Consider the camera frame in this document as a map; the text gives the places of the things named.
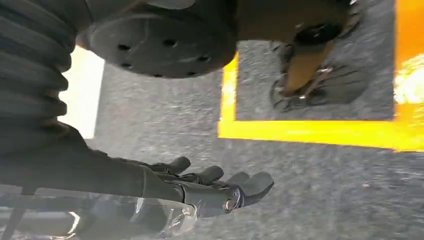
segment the bolt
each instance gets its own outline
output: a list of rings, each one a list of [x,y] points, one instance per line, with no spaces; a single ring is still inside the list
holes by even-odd
[[[223,208],[226,212],[231,212],[234,210],[234,207],[236,206],[236,203],[232,199],[227,199],[223,205]]]

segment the clear plastic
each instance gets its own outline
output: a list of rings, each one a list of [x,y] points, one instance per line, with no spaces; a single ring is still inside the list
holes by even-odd
[[[193,206],[180,202],[90,192],[40,189],[34,195],[0,185],[0,239],[128,240],[190,231]]]

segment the bolt hole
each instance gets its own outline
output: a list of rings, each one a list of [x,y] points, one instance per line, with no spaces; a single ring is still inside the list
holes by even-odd
[[[118,49],[121,50],[121,51],[129,51],[131,49],[131,47],[128,46],[128,45],[119,44]]]
[[[209,62],[209,60],[211,60],[210,56],[200,56],[197,58],[197,61],[205,63],[205,62]]]
[[[130,69],[133,65],[131,65],[129,63],[122,63],[120,66],[123,67],[123,68],[126,68],[126,69]]]
[[[168,48],[174,48],[177,45],[177,40],[166,39],[163,41],[163,45]]]

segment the robotic hand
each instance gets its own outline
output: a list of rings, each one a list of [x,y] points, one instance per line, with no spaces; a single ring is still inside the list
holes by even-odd
[[[264,172],[252,177],[240,172],[228,181],[219,181],[224,173],[218,166],[179,175],[191,164],[186,157],[154,165],[115,160],[144,170],[144,189],[139,197],[51,188],[28,194],[0,185],[1,239],[177,236],[191,230],[198,218],[229,214],[259,202],[274,184]]]

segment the robotic arm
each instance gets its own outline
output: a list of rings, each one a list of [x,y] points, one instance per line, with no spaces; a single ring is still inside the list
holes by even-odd
[[[71,66],[78,35],[134,6],[166,11],[194,1],[148,3],[0,0],[1,240],[172,236],[197,218],[228,214],[270,191],[267,173],[224,182],[217,166],[181,175],[190,166],[185,157],[155,165],[111,158],[57,121],[66,113],[58,97],[68,87],[61,72]]]
[[[0,0],[0,240],[172,236],[259,202],[274,184],[267,173],[220,181],[216,166],[181,175],[184,157],[148,165],[90,149],[57,121],[76,43],[155,78],[218,70],[238,41],[285,43],[277,102],[313,100],[326,94],[313,76],[333,41],[358,22],[356,2]]]

